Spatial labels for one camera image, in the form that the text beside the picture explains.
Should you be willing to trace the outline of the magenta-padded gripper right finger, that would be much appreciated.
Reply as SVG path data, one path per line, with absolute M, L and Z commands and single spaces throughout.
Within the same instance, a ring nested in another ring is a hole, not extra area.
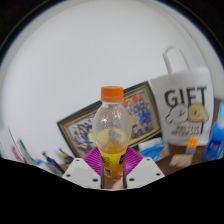
M 123 160 L 123 187 L 143 187 L 164 177 L 163 172 L 150 157 L 142 157 L 128 147 Z

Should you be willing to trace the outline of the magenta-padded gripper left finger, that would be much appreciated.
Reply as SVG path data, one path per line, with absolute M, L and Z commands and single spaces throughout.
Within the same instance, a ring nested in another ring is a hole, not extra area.
M 76 185 L 84 188 L 102 188 L 102 160 L 97 147 L 83 158 L 75 158 L 62 176 Z

